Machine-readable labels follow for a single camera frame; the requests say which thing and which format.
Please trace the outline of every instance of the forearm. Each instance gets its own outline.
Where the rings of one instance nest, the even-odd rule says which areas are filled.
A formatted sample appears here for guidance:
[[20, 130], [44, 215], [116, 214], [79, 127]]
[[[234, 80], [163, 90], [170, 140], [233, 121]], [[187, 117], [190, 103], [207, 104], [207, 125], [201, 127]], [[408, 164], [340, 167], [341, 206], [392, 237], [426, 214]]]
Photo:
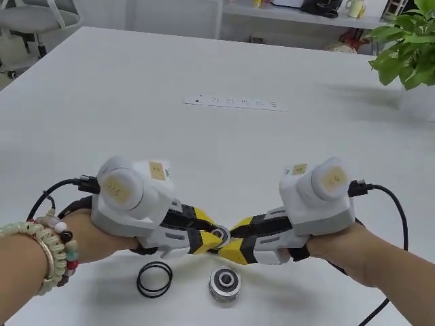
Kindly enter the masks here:
[[385, 242], [367, 268], [371, 282], [412, 325], [435, 325], [434, 264]]
[[38, 292], [48, 271], [47, 257], [30, 236], [0, 238], [0, 325]]

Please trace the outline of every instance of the white plastic housing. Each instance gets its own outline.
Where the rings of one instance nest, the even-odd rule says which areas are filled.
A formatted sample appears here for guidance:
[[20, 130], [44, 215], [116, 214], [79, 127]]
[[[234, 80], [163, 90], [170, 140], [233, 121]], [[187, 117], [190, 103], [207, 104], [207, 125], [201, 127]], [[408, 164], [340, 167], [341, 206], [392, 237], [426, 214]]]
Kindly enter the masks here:
[[175, 199], [167, 161], [132, 163], [115, 156], [101, 167], [97, 180], [101, 191], [94, 198], [92, 221], [114, 235], [139, 236], [154, 230]]
[[330, 158], [301, 172], [285, 170], [279, 193], [298, 236], [339, 232], [355, 221], [353, 203], [347, 195], [350, 178], [344, 163]]

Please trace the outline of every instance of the white tabletop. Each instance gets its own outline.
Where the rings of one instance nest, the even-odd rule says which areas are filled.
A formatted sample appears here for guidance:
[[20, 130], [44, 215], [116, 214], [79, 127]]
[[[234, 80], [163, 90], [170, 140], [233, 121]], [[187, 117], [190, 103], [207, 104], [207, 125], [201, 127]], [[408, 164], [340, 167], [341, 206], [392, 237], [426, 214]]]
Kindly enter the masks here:
[[[277, 184], [288, 164], [339, 156], [356, 179], [395, 191], [408, 213], [411, 251], [435, 261], [435, 130], [394, 110], [399, 85], [381, 86], [368, 59], [82, 28], [0, 93], [0, 221], [25, 219], [43, 189], [95, 174], [120, 154], [170, 159], [179, 199], [230, 227], [281, 204]], [[290, 111], [182, 103], [201, 93], [271, 99]], [[59, 207], [81, 196], [73, 187], [54, 194]], [[356, 212], [400, 244], [388, 197], [358, 198]], [[8, 325], [357, 325], [383, 300], [308, 259], [235, 266], [242, 294], [222, 308], [207, 281], [226, 262], [206, 255], [169, 261], [172, 287], [148, 300], [135, 278], [156, 259], [125, 252], [80, 266], [67, 287], [35, 298]], [[371, 325], [408, 324], [389, 306]]]

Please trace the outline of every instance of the o-ring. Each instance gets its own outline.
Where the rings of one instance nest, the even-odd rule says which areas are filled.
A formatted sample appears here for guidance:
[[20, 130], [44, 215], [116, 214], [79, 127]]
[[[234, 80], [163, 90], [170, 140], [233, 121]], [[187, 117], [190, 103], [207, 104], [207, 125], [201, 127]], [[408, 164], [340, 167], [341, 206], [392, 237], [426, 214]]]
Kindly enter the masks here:
[[[141, 281], [141, 276], [146, 270], [149, 270], [151, 268], [160, 268], [161, 270], [164, 270], [168, 274], [168, 283], [156, 290], [147, 289], [146, 287], [144, 287]], [[144, 297], [148, 297], [150, 299], [156, 299], [164, 295], [169, 290], [169, 287], [171, 287], [171, 283], [172, 283], [172, 277], [173, 277], [172, 269], [167, 264], [161, 261], [152, 261], [144, 265], [144, 267], [142, 267], [141, 270], [139, 271], [136, 279], [137, 290]]]

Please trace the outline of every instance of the cup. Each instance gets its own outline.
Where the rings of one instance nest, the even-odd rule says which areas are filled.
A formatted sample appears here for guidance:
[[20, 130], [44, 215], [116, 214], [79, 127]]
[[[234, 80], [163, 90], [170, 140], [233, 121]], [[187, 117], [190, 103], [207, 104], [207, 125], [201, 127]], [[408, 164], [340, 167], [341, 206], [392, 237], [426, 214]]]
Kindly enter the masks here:
[[360, 12], [364, 9], [364, 0], [347, 0], [346, 8], [349, 9], [349, 17], [358, 18]]

